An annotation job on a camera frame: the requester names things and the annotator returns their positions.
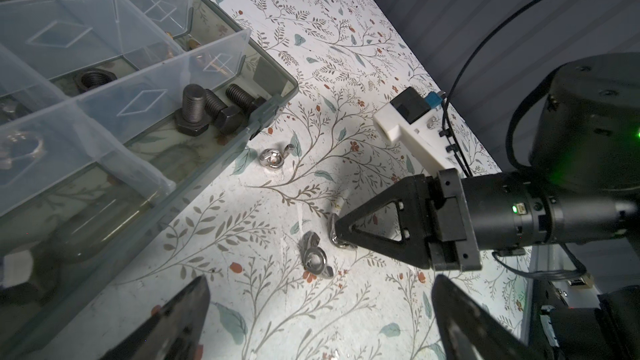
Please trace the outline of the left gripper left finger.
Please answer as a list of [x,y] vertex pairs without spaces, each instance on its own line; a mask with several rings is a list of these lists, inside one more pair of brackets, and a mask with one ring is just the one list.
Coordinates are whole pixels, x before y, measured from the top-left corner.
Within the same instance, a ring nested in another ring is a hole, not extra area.
[[198,276],[104,359],[196,359],[210,305],[205,277]]

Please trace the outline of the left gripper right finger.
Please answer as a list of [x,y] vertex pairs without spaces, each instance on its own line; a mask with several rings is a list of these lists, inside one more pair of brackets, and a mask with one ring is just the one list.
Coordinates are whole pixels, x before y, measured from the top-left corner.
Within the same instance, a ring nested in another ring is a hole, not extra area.
[[540,359],[446,276],[436,276],[433,311],[447,359]]

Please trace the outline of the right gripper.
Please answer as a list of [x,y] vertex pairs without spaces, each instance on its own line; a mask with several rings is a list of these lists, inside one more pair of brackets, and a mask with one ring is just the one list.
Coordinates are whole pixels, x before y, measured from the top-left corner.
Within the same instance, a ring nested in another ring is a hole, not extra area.
[[416,268],[481,269],[480,253],[625,235],[625,200],[575,193],[521,173],[401,179],[335,222],[341,242]]

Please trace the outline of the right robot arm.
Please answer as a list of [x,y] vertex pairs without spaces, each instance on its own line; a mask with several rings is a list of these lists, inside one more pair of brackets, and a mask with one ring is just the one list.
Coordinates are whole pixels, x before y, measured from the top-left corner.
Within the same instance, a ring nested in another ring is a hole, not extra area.
[[601,294],[596,308],[544,293],[522,343],[446,275],[479,270],[483,251],[501,262],[531,246],[625,238],[638,247],[638,54],[556,68],[518,106],[509,133],[538,102],[528,165],[470,178],[429,167],[339,218],[336,241],[437,272],[431,297],[448,359],[636,359],[638,286]]

